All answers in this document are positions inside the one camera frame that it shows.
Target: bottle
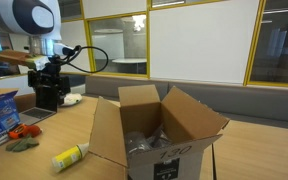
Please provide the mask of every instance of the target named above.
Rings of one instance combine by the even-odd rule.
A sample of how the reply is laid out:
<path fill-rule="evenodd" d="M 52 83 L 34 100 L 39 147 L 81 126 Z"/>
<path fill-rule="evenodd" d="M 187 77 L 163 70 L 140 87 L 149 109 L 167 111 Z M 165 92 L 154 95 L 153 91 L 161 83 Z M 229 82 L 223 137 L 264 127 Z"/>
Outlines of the bottle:
<path fill-rule="evenodd" d="M 63 153 L 52 158 L 52 163 L 55 172 L 60 172 L 68 166 L 74 164 L 78 160 L 85 157 L 87 154 L 89 143 L 78 144 L 71 149 L 64 151 Z"/>

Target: gray couch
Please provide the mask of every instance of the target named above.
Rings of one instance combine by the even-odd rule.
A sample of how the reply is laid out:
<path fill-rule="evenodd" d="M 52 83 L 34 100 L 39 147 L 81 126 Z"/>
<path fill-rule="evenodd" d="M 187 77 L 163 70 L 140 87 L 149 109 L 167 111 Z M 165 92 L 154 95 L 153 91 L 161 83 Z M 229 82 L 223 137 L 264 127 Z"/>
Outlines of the gray couch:
<path fill-rule="evenodd" d="M 161 99 L 176 86 L 214 111 L 232 119 L 270 122 L 271 125 L 274 125 L 272 120 L 288 122 L 288 90 L 284 89 L 92 75 L 85 79 L 85 95 L 118 100 L 118 87 L 146 84 L 155 84 Z"/>

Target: table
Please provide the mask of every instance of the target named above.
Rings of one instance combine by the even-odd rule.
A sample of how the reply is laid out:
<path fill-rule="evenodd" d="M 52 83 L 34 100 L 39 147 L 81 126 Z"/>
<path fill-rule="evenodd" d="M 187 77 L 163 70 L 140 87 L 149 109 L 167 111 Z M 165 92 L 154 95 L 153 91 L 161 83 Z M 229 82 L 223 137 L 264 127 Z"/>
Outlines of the table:
<path fill-rule="evenodd" d="M 214 143 L 217 179 L 288 179 L 288 123 L 271 124 L 230 121 Z"/>
<path fill-rule="evenodd" d="M 119 64 L 136 64 L 136 73 L 138 74 L 138 64 L 139 63 L 146 63 L 145 58 L 120 58 L 114 59 L 112 62 L 119 63 Z"/>
<path fill-rule="evenodd" d="M 96 104 L 97 98 L 83 96 L 79 104 L 61 107 L 56 115 L 37 123 L 43 129 L 43 134 L 35 137 L 40 142 L 37 147 L 13 153 L 5 151 L 11 142 L 0 146 L 0 179 L 124 179 L 127 174 L 124 167 L 90 153 L 60 173 L 52 169 L 52 157 L 89 141 Z M 209 147 L 204 153 L 201 179 L 212 178 Z"/>

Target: window frame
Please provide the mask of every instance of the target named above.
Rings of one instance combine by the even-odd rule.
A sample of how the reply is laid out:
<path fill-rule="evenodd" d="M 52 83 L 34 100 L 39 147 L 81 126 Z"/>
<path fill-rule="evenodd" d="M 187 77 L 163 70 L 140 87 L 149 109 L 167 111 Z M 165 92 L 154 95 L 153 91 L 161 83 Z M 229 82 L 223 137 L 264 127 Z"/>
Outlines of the window frame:
<path fill-rule="evenodd" d="M 271 86 L 271 87 L 286 87 L 288 88 L 288 83 L 282 83 L 282 82 L 268 82 L 268 81 L 251 81 L 251 73 L 255 61 L 255 54 L 258 46 L 259 41 L 259 35 L 261 32 L 261 21 L 263 19 L 264 10 L 265 10 L 266 0 L 259 0 L 259 7 L 257 11 L 257 17 L 256 22 L 254 26 L 253 31 L 253 38 L 251 41 L 250 51 L 249 51 L 249 57 L 248 57 L 248 63 L 247 68 L 245 72 L 245 78 L 243 82 L 243 86 Z"/>
<path fill-rule="evenodd" d="M 120 72 L 98 72 L 97 74 L 101 75 L 113 75 L 113 76 L 130 76 L 130 77 L 143 77 L 143 78 L 149 78 L 150 77 L 150 58 L 149 58 L 149 13 L 148 11 L 140 11 L 140 12 L 134 12 L 134 13 L 125 13 L 125 14 L 116 14 L 116 15 L 110 15 L 110 16 L 101 16 L 101 17 L 95 17 L 95 18 L 87 18 L 84 19 L 84 27 L 85 27 L 85 33 L 86 33 L 86 42 L 88 46 L 93 46 L 92 42 L 92 30 L 90 27 L 90 23 L 92 21 L 98 21 L 98 20 L 106 20 L 106 19 L 113 19 L 113 18 L 123 18 L 123 17 L 130 17 L 134 15 L 146 15 L 146 74 L 133 74 L 133 73 L 120 73 Z M 89 55 L 89 64 L 91 71 L 96 71 L 96 61 L 93 53 L 93 49 L 88 49 L 88 55 Z"/>

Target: wall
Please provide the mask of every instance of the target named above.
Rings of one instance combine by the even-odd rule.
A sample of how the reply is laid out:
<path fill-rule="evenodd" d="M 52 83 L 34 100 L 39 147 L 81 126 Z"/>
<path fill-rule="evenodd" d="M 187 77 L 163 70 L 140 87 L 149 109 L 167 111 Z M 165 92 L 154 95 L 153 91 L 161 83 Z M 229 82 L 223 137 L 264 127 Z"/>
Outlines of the wall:
<path fill-rule="evenodd" d="M 258 3 L 229 0 L 152 11 L 151 78 L 242 84 Z M 146 0 L 84 0 L 83 7 L 87 19 L 145 11 Z M 63 23 L 62 36 L 69 45 L 86 44 L 82 21 Z M 11 39 L 15 49 L 26 42 L 18 35 Z M 89 68 L 88 55 L 76 63 Z M 13 82 L 2 80 L 0 86 Z"/>
<path fill-rule="evenodd" d="M 27 76 L 5 78 L 0 80 L 0 88 L 18 88 L 16 95 L 33 93 L 33 89 L 27 85 Z"/>
<path fill-rule="evenodd" d="M 28 52 L 24 49 L 25 46 L 29 46 L 28 42 L 28 36 L 20 35 L 20 34 L 10 34 L 10 39 L 12 42 L 13 49 L 15 51 L 21 51 L 21 52 Z M 25 66 L 18 66 L 20 69 L 21 74 L 27 73 L 29 70 Z"/>

